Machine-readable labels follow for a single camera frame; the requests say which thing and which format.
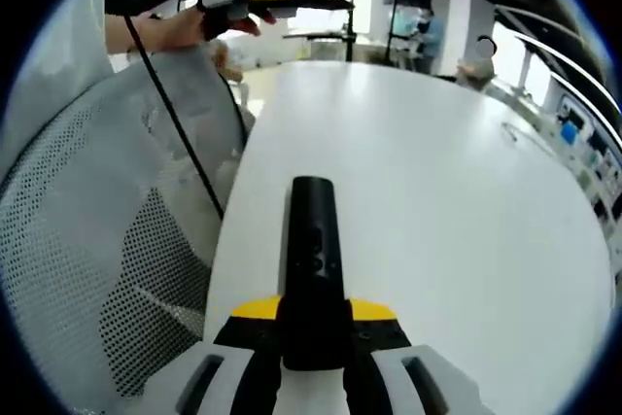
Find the window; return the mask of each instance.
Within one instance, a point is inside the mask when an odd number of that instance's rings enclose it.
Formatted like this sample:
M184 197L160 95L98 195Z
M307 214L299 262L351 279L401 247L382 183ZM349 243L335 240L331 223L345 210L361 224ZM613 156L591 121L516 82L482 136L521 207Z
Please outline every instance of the window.
M355 0L355 4L353 29L357 33L367 33L371 0ZM288 19L288 27L304 31L340 31L347 22L348 12L345 10L298 9L296 16Z
M493 40L497 43L497 53L493 56L495 74L508 85L518 86L525 58L525 45L501 23L495 23Z
M544 104L550 83L551 71L539 56L532 53L527 80L525 81L525 91L532 95L532 100L538 106Z

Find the black pole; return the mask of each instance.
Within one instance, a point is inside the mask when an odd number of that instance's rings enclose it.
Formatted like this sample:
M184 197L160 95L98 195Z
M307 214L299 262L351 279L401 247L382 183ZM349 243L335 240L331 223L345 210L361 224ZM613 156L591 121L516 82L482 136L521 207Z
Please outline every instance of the black pole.
M389 41L385 49L385 64L389 65L389 53L391 52L391 40L393 39L393 23L396 20L397 0L393 0L393 11L391 12L391 25L389 26Z
M352 61L352 49L354 47L354 9L348 11L348 31L346 32L346 62Z

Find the white table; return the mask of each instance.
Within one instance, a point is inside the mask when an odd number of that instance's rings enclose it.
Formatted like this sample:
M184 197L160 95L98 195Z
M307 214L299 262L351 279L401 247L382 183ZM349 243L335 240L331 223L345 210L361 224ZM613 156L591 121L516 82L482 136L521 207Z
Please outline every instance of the white table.
M208 294L206 340L277 292L286 191L335 186L346 294L389 305L498 415L548 414L598 348L608 252L569 171L513 142L505 105L366 64L283 65L240 166ZM348 413L341 373L284 371L275 414Z

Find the ceiling light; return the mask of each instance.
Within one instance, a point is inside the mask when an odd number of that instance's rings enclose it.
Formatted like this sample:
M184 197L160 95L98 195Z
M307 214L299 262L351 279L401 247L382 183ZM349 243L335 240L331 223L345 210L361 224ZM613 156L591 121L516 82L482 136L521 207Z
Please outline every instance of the ceiling light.
M594 85L597 88L597 90L600 91L603 94L603 96L606 97L611 104L613 104L613 107L618 113L620 112L618 103L615 101L611 93L607 91L607 89L603 85L601 85L601 83L596 78L594 78L592 75L587 73L578 64L576 64L575 62L567 58L561 52L557 52L550 46L547 46L544 43L541 43L538 39L534 39L531 36L527 36L526 34L519 33L518 31L514 31L513 29L510 29L509 31L511 31L512 34L516 36L518 39L522 39L523 41L527 43L533 44L534 46L537 46L541 48L542 50L547 51L551 53L552 55L555 55L557 58L562 60L564 63L566 63L567 65L572 67L574 70L579 72L585 79L587 79L592 85Z
M622 139L618 135L617 131L615 131L615 128L611 126L611 123L609 123L609 121L605 119L605 116L601 114L601 111L599 111L598 108L594 104L592 104L592 102L587 97L581 94L581 92L576 87L571 85L567 80L560 77L557 73L551 72L551 77L557 80L558 82L560 82L563 86L567 87L570 92L573 92L576 97L578 97L581 101L583 101L583 104L585 104L588 107L588 109L592 111L592 113L597 117L597 119L601 122L601 124L607 130L609 130L609 133L611 134L615 142L618 144L618 147L622 148Z

